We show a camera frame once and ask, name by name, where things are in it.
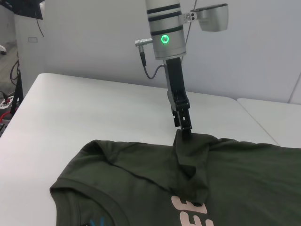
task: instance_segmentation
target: olive green t-shirt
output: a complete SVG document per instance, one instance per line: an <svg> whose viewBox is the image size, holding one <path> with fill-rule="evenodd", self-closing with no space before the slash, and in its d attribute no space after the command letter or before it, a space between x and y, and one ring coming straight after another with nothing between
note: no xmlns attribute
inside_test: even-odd
<svg viewBox="0 0 301 226"><path fill-rule="evenodd" d="M301 149L192 134L92 141L50 188L57 226L300 226Z"/></svg>

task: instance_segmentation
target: black stand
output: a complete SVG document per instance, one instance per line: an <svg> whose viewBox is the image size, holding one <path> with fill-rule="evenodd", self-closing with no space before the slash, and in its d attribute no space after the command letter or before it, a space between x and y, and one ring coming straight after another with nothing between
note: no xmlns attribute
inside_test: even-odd
<svg viewBox="0 0 301 226"><path fill-rule="evenodd" d="M166 60L165 65L167 96L174 115L174 125L181 127L183 138L190 138L192 129L188 110L190 104L186 96L181 59L178 57Z"/></svg>
<svg viewBox="0 0 301 226"><path fill-rule="evenodd" d="M14 95L14 99L13 99L13 102L12 102L11 108L10 108L10 113L12 115L14 115L16 113L18 99L19 99L19 105L20 105L24 99L21 75L18 75L18 80L17 80L17 84L16 84L16 89L15 89L15 95Z"/></svg>

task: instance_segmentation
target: white table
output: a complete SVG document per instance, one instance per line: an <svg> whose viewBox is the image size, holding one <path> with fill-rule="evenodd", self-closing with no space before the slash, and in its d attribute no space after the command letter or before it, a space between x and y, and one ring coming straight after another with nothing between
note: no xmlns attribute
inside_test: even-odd
<svg viewBox="0 0 301 226"><path fill-rule="evenodd" d="M272 143L234 100L188 93L195 133ZM49 188L93 139L172 145L166 89L41 74L0 139L0 225L54 226Z"/></svg>
<svg viewBox="0 0 301 226"><path fill-rule="evenodd" d="M242 98L238 102L280 146L301 148L301 105Z"/></svg>

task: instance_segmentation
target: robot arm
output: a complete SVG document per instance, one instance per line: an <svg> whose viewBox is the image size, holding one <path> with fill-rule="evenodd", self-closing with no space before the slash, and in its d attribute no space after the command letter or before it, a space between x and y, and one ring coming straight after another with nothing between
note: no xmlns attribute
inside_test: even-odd
<svg viewBox="0 0 301 226"><path fill-rule="evenodd" d="M186 96L180 57L186 54L183 25L198 21L203 31L219 32L228 27L228 5L198 8L182 14L179 0L146 0L150 39L138 40L142 64L146 66L143 46L153 44L155 58L164 61L167 96L174 115L174 124L190 137L190 103Z"/></svg>

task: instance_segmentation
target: green led light ring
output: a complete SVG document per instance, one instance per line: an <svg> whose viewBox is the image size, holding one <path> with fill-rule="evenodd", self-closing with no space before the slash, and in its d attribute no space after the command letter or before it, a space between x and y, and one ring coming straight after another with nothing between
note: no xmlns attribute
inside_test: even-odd
<svg viewBox="0 0 301 226"><path fill-rule="evenodd" d="M163 43L163 44L167 44L168 42L169 42L169 36L168 35L163 35L162 37L161 37L161 42Z"/></svg>

